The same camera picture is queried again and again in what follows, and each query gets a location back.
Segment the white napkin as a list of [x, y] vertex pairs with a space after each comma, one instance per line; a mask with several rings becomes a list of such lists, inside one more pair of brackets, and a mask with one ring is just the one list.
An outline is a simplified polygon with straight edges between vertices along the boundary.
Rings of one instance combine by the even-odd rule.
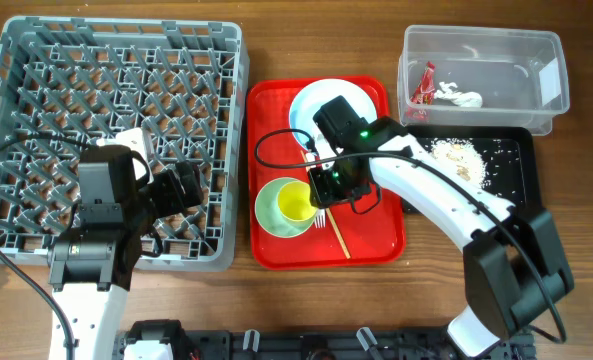
[[449, 101], [458, 107], [481, 108], [482, 96], [477, 92], [461, 92], [455, 82], [440, 82], [439, 88], [434, 92], [434, 98]]

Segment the red snack wrapper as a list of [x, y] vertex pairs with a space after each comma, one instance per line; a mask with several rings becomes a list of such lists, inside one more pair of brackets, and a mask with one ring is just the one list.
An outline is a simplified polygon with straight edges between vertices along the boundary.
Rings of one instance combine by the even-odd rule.
[[412, 94], [410, 101], [413, 104], [431, 105], [436, 91], [434, 86], [435, 65], [427, 62], [418, 86]]

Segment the yellow plastic cup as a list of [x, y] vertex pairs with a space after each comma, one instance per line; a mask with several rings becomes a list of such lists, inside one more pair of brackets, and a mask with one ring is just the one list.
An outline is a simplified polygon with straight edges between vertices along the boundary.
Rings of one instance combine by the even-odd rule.
[[281, 215], [291, 223], [304, 223], [312, 220], [317, 208], [310, 202], [310, 186], [302, 181], [290, 181], [283, 185], [277, 195], [277, 205]]

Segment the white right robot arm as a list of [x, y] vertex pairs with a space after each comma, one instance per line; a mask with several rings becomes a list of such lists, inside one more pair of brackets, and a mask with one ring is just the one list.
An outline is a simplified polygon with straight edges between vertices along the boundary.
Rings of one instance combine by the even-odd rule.
[[439, 163], [397, 121], [369, 122], [338, 96], [313, 121], [331, 145], [331, 156], [308, 171], [311, 202], [318, 208], [353, 204], [373, 187], [388, 190], [438, 226], [463, 255], [465, 310], [447, 327], [466, 357], [495, 345], [551, 313], [567, 335], [556, 302], [574, 280], [552, 214], [517, 208], [474, 187]]

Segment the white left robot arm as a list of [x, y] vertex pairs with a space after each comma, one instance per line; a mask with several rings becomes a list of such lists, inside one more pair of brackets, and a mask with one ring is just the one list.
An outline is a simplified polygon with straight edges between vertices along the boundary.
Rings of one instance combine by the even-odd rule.
[[79, 224], [62, 232], [49, 251], [48, 282], [57, 305], [49, 356], [109, 359], [125, 312], [135, 265], [145, 255], [142, 237], [155, 239], [152, 258], [163, 251], [155, 222], [203, 201], [200, 171], [177, 162], [138, 177], [143, 156], [124, 145], [91, 147], [78, 162]]

